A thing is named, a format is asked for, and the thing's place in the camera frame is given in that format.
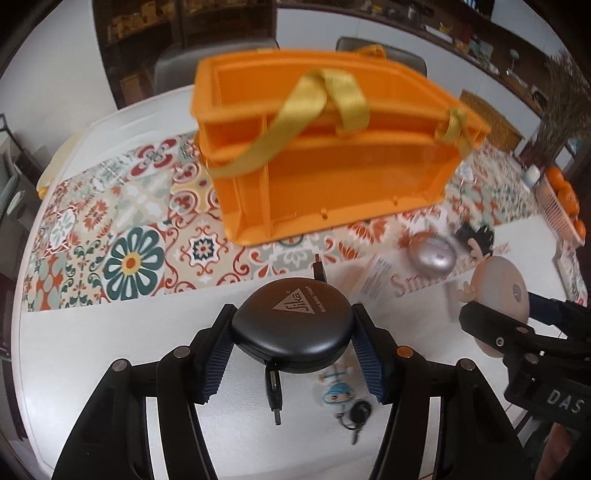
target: blue textured gripper pad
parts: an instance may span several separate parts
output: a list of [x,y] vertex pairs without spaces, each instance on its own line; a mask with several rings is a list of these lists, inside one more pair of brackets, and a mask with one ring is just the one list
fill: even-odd
[[203,381],[205,402],[209,401],[209,397],[217,393],[233,348],[234,342],[230,338],[230,322],[228,322],[217,339],[216,345],[205,366],[205,379]]
[[530,317],[546,325],[559,325],[562,314],[558,305],[550,299],[540,297],[535,293],[529,293]]
[[382,403],[386,399],[384,369],[361,325],[355,327],[351,341],[353,342],[359,365],[361,365],[361,371],[363,372],[368,390]]

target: basket handle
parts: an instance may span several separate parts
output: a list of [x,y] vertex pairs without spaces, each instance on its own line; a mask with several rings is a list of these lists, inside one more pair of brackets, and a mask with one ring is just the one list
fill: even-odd
[[355,77],[342,70],[321,69],[302,75],[269,126],[238,158],[208,167],[213,179],[228,179],[263,168],[302,133],[324,110],[330,98],[342,121],[338,133],[353,133],[369,125],[369,104]]
[[444,145],[455,145],[462,159],[474,149],[474,143],[466,130],[467,112],[463,108],[449,109],[449,121],[435,130],[435,140]]

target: gray chair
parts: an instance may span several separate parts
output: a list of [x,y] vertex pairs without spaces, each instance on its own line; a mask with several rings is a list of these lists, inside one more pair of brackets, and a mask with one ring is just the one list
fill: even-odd
[[18,173],[7,155],[0,155],[0,222],[17,191]]
[[274,38],[253,38],[251,40],[224,41],[206,44],[187,50],[172,46],[156,62],[154,69],[154,94],[168,92],[191,85],[199,61],[215,55],[236,51],[257,50],[258,48],[279,48]]
[[336,43],[336,50],[337,51],[355,51],[362,47],[367,47],[368,45],[381,45],[384,47],[386,51],[386,58],[388,60],[398,61],[403,63],[407,67],[416,70],[417,72],[421,73],[422,75],[427,76],[427,64],[422,57],[415,55],[406,50],[401,50],[400,48],[391,47],[389,45],[384,45],[382,43],[378,43],[371,40],[364,40],[363,38],[353,38],[353,37],[340,37],[339,41]]

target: tile pattern tablecloth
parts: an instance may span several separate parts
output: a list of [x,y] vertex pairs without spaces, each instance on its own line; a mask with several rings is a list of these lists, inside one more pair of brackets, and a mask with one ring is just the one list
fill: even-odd
[[500,225],[538,212],[502,152],[464,162],[443,203],[256,247],[228,241],[194,133],[106,160],[62,182],[28,259],[23,308],[40,311],[173,294],[336,263],[408,245],[418,219]]

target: keychain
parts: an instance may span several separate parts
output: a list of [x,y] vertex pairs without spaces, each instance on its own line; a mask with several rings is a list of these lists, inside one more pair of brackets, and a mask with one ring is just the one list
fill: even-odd
[[[372,407],[365,400],[356,400],[355,389],[342,380],[352,370],[352,367],[344,368],[334,363],[326,372],[319,375],[319,380],[323,384],[329,382],[329,387],[322,396],[322,402],[324,405],[336,408],[335,418],[344,428],[353,431],[351,444],[355,445],[359,440],[361,429],[371,415]],[[343,420],[346,414],[350,421],[348,425]]]

